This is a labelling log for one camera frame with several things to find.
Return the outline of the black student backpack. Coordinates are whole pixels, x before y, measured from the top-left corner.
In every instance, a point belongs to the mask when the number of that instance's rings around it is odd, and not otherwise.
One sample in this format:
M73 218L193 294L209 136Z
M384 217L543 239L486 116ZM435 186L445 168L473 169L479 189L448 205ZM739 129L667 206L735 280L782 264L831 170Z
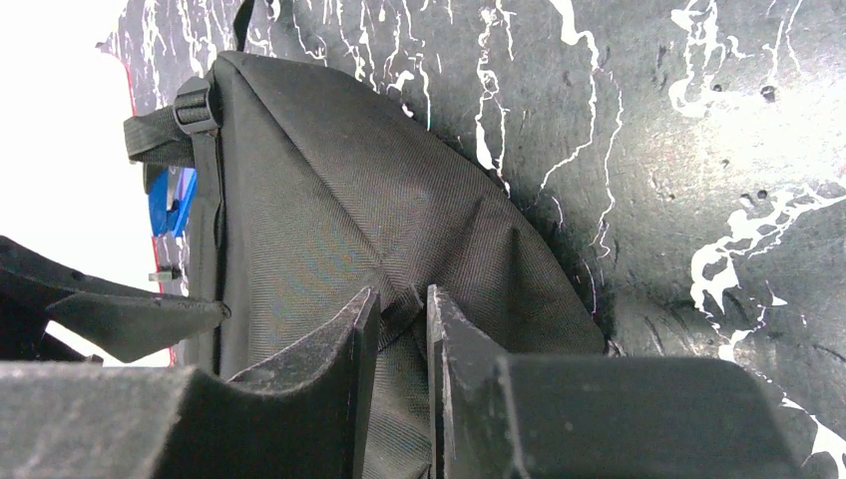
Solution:
M504 192L342 72L236 49L124 128L132 161L197 173L190 296L230 317L187 343L189 363L229 381L361 289L378 294L358 478L434 478L431 285L511 353L604 355L559 262Z

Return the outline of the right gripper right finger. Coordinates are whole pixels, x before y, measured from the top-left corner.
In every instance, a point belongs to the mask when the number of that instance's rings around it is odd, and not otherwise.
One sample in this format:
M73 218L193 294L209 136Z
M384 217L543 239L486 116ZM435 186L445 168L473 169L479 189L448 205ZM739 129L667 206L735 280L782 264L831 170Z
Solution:
M707 358L507 351L427 292L434 478L796 478L765 396Z

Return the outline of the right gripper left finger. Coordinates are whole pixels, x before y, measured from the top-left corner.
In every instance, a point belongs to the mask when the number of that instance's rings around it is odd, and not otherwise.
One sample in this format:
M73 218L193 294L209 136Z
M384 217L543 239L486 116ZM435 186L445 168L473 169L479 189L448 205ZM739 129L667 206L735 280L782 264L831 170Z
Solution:
M1 366L5 478L358 478L379 296L229 381L195 367Z

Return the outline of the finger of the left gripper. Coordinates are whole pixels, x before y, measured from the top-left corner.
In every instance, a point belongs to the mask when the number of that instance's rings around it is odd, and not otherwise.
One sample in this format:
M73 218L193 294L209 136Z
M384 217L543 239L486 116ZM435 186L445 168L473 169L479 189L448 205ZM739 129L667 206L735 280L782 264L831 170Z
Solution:
M133 362L218 326L221 301L153 293L84 274L1 239L1 357L69 360L83 356L43 339L54 321L122 362Z

